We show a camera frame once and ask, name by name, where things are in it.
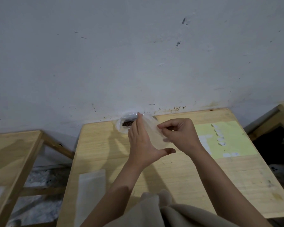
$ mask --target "clear plastic bag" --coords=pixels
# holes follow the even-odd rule
[[[133,121],[137,117],[137,113],[128,113],[122,116],[116,123],[117,130],[121,133],[128,133],[128,130],[131,128],[131,126],[122,126],[123,123],[127,121]],[[166,142],[166,137],[162,134],[161,130],[157,126],[159,122],[148,114],[144,114],[142,116],[142,120],[152,145],[156,149],[166,148],[168,142]]]

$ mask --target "yellow paper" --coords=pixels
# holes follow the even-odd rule
[[[236,121],[199,124],[195,127],[202,145],[214,159],[257,154]]]

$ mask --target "wall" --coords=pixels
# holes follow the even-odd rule
[[[0,133],[283,100],[284,0],[0,0]]]

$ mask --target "clothing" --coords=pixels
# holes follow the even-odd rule
[[[222,217],[194,206],[172,204],[167,190],[143,193],[140,202],[105,227],[238,227]]]

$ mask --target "wooden table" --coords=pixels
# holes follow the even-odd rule
[[[277,109],[278,111],[273,116],[263,122],[257,129],[248,135],[252,141],[279,126],[284,127],[284,102],[278,105]]]
[[[73,159],[74,153],[40,130],[0,134],[0,227],[4,227],[19,196],[63,193],[63,188],[23,188],[41,146]]]
[[[159,122],[172,118],[191,118],[195,124],[236,121],[229,109],[157,116]],[[79,175],[105,169],[109,187],[126,162],[129,148],[127,134],[118,132],[112,121],[83,126],[57,226],[74,225]],[[284,216],[284,190],[258,153],[221,158],[216,161],[264,217]],[[143,171],[133,189],[127,209],[138,202],[143,192],[156,193],[161,189],[169,190],[176,203],[197,206],[214,213],[194,164],[179,150],[176,154],[163,157]]]

